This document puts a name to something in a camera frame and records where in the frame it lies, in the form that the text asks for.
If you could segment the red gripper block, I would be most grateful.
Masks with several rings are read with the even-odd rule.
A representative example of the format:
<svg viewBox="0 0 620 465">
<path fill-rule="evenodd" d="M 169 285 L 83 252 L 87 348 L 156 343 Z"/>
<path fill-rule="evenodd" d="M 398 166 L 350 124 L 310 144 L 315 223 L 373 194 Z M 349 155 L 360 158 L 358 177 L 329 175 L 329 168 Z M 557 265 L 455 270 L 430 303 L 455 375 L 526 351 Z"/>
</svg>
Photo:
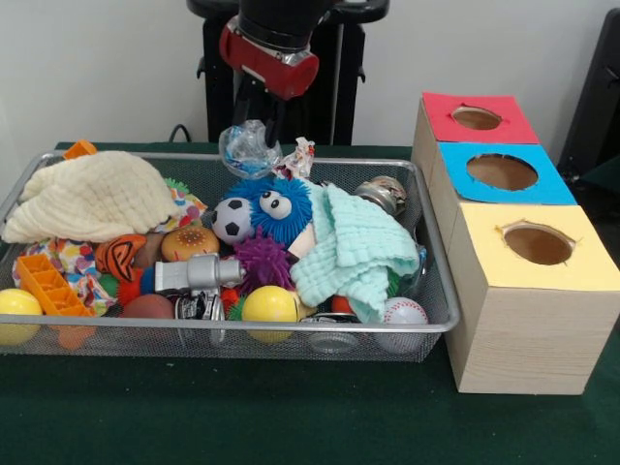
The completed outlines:
<svg viewBox="0 0 620 465">
<path fill-rule="evenodd" d="M 234 71 L 242 73 L 234 100 L 232 124 L 242 126 L 247 120 L 253 78 L 257 79 L 270 93 L 264 97 L 265 144 L 275 145 L 285 119 L 285 101 L 300 97 L 309 89 L 319 71 L 319 58 L 309 47 L 288 53 L 259 45 L 241 31 L 236 18 L 224 26 L 219 49 L 224 61 Z"/>
</svg>

